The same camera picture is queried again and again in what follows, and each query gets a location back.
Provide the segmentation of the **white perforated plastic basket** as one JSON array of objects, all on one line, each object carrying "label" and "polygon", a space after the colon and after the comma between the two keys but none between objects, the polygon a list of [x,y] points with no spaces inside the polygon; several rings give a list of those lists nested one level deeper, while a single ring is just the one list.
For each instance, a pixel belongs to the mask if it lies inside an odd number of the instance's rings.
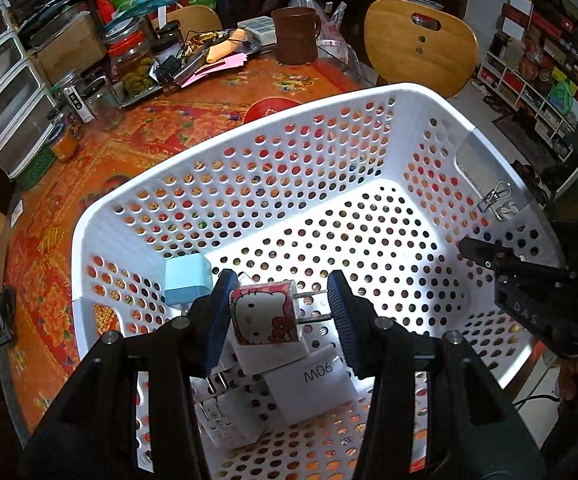
[{"label": "white perforated plastic basket", "polygon": [[[477,208],[498,181],[510,182],[519,209],[508,221]],[[396,84],[304,104],[178,154],[85,210],[72,242],[77,349],[98,339],[99,307],[124,337],[169,322],[165,263],[199,252],[213,273],[323,290],[299,300],[310,352],[332,344],[342,359],[325,295],[340,270],[411,332],[462,332],[507,387],[533,341],[495,307],[492,273],[458,253],[466,236],[562,263],[518,172],[438,94]]]}]

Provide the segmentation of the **white 90W charger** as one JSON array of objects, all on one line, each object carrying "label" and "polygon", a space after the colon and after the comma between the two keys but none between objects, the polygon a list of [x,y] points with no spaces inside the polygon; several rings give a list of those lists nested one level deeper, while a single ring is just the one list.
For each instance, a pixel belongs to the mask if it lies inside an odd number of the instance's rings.
[{"label": "white 90W charger", "polygon": [[271,370],[264,380],[288,425],[316,417],[357,397],[347,367],[332,344]]}]

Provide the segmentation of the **light blue charger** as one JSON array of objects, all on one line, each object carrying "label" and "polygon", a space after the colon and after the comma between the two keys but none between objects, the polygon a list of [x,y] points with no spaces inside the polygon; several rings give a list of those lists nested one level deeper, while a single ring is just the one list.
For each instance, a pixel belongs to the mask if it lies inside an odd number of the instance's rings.
[{"label": "light blue charger", "polygon": [[212,291],[212,267],[204,255],[189,254],[167,260],[164,272],[164,297],[169,307],[192,304]]}]

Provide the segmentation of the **Hello Kitty charger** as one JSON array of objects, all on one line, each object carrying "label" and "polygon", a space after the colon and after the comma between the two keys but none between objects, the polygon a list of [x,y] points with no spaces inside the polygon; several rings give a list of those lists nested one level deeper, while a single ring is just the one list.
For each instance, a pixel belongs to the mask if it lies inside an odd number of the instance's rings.
[{"label": "Hello Kitty charger", "polygon": [[249,284],[229,294],[238,344],[293,344],[300,340],[299,300],[323,294],[299,292],[295,281]]}]

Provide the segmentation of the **white square charger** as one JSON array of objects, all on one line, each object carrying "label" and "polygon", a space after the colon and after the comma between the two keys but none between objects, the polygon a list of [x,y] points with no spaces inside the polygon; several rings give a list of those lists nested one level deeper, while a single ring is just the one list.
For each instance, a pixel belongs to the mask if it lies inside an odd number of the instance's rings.
[{"label": "white square charger", "polygon": [[249,376],[264,374],[306,358],[310,354],[305,339],[285,344],[240,344],[235,331],[229,327],[227,339],[243,373]]}]

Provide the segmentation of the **metal binder clip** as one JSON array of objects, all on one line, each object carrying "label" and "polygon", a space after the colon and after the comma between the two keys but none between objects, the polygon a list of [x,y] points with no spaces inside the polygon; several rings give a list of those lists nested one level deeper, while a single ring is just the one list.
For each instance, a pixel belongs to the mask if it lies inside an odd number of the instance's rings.
[{"label": "metal binder clip", "polygon": [[512,195],[513,188],[510,182],[498,181],[494,188],[481,198],[477,208],[481,214],[490,212],[496,220],[508,221],[519,212]]}]

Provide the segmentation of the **red floral tablecloth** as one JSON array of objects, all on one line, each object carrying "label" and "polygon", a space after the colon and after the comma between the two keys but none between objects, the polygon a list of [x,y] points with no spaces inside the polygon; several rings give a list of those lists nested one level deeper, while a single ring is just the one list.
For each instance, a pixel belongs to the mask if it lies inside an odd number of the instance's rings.
[{"label": "red floral tablecloth", "polygon": [[132,107],[110,132],[89,127],[76,155],[55,162],[22,194],[4,267],[4,281],[16,291],[16,340],[0,356],[4,398],[20,438],[35,429],[77,363],[71,245],[85,209],[159,162],[240,126],[265,98],[304,103],[372,83],[334,58],[286,66],[262,54]]}]

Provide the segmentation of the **shelf with boxes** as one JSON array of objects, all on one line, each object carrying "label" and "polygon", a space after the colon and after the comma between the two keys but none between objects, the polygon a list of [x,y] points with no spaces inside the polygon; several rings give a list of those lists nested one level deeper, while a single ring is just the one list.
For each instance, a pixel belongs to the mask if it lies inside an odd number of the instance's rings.
[{"label": "shelf with boxes", "polygon": [[578,7],[570,0],[507,0],[478,79],[514,110],[559,162],[578,125]]}]

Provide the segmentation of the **wooden chair right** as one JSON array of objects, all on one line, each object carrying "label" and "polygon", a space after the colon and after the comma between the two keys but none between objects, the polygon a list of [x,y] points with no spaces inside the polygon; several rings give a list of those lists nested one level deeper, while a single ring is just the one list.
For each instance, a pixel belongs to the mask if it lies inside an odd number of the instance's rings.
[{"label": "wooden chair right", "polygon": [[450,98],[472,78],[478,40],[464,21],[407,0],[376,0],[364,21],[371,66],[389,84],[415,82]]}]

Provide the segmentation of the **jar with orange contents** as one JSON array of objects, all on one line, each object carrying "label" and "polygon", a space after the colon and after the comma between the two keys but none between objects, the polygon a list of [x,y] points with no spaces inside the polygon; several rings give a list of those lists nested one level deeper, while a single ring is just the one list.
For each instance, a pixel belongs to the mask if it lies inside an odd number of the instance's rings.
[{"label": "jar with orange contents", "polygon": [[52,126],[47,142],[50,150],[60,162],[65,162],[72,158],[78,148],[74,128],[70,124],[62,124],[62,122]]}]

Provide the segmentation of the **brown mug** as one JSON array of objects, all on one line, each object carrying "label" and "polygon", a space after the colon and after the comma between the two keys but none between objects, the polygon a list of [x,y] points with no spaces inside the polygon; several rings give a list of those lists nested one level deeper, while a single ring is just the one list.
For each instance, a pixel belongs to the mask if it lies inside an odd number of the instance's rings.
[{"label": "brown mug", "polygon": [[272,12],[276,36],[276,58],[285,65],[303,65],[318,57],[316,39],[321,20],[308,6],[291,6]]}]

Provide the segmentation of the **pink paper sheets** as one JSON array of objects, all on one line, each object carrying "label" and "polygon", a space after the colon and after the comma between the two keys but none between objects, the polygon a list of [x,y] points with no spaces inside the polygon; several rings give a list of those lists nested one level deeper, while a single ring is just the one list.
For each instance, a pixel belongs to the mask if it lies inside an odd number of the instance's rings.
[{"label": "pink paper sheets", "polygon": [[248,55],[244,53],[234,53],[232,55],[226,56],[221,60],[207,64],[196,70],[188,79],[179,84],[182,89],[194,84],[200,79],[212,75],[214,73],[223,72],[224,70],[232,70],[233,68],[239,68],[246,64],[248,61]]}]

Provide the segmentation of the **white drawer tower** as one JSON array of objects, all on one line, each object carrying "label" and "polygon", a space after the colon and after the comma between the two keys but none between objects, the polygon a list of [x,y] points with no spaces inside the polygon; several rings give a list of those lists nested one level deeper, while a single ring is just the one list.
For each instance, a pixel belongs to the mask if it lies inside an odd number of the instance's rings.
[{"label": "white drawer tower", "polygon": [[23,44],[0,0],[0,169],[19,177],[44,146],[54,108],[48,84]]}]

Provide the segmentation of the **red-lid pickle jar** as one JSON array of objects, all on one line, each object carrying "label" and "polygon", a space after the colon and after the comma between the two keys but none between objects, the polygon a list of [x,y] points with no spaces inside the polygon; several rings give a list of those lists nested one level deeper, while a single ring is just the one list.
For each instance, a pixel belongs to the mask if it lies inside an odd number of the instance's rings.
[{"label": "red-lid pickle jar", "polygon": [[140,96],[142,92],[155,85],[150,76],[155,57],[150,42],[143,32],[133,32],[132,35],[112,44],[109,55],[112,67],[130,98]]}]

